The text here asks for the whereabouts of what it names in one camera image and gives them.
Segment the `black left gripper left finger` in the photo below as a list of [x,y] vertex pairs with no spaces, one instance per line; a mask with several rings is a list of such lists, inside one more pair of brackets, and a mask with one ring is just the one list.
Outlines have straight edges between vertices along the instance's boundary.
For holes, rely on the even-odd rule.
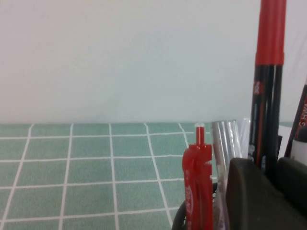
[[297,209],[250,160],[230,161],[226,203],[232,230],[305,230],[307,211]]

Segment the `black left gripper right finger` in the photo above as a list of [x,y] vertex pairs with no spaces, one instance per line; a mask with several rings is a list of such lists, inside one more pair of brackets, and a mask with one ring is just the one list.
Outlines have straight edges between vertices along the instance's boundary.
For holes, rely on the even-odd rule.
[[300,211],[307,210],[307,166],[290,158],[280,158],[276,180],[286,198]]

